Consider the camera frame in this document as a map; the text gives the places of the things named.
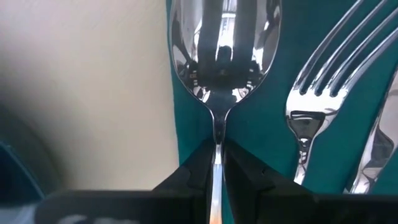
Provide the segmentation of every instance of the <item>teal napkin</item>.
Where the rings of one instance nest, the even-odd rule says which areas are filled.
[[[229,114],[227,138],[287,177],[295,172],[297,145],[285,121],[285,101],[304,63],[354,2],[282,0],[281,37],[270,73],[257,91]],[[347,35],[378,2],[366,1],[342,33]],[[171,0],[166,3],[169,16]],[[388,4],[369,24],[371,29],[397,7],[397,1]],[[383,39],[397,27],[396,21],[377,39]],[[363,39],[370,31],[364,30],[358,39]],[[342,193],[359,162],[397,60],[398,43],[395,43],[356,84],[332,125],[315,140],[304,186],[320,193]],[[211,116],[184,89],[173,70],[172,81],[178,150],[180,162],[183,162],[202,140],[211,136]],[[398,170],[398,154],[384,169],[374,194],[398,194],[395,170]],[[230,213],[224,215],[225,223],[233,223],[232,220]]]

